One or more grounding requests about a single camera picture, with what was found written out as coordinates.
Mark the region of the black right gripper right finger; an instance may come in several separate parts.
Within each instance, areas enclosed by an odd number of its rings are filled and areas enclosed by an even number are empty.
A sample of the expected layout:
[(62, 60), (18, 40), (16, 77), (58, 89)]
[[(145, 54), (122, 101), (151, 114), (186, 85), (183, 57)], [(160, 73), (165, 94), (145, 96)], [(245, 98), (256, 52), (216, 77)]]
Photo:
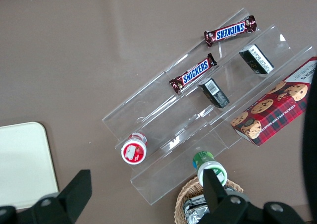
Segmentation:
[(204, 197), (209, 213), (202, 217), (204, 224), (263, 224), (263, 211), (238, 195), (229, 195), (215, 173), (205, 169)]

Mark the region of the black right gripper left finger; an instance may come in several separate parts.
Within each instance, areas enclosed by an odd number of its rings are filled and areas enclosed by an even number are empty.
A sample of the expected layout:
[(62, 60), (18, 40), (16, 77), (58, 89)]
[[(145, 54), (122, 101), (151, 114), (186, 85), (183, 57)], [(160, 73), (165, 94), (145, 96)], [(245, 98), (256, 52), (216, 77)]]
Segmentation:
[(79, 171), (56, 196), (38, 201), (31, 214), (35, 224), (74, 224), (92, 196), (91, 171)]

